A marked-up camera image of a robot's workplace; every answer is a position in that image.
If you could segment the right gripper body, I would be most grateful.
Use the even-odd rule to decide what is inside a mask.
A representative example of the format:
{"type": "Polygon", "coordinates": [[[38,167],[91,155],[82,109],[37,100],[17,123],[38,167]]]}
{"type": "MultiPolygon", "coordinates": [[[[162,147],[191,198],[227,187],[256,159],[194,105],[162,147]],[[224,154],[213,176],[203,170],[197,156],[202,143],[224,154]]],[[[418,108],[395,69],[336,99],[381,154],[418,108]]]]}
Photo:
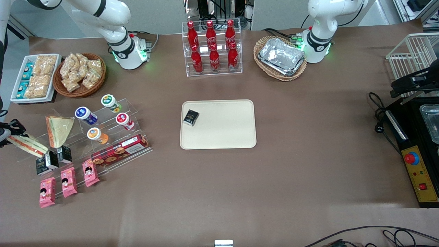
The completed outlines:
{"type": "Polygon", "coordinates": [[[10,144],[7,138],[11,136],[11,130],[7,127],[0,127],[0,148],[10,144]]]}

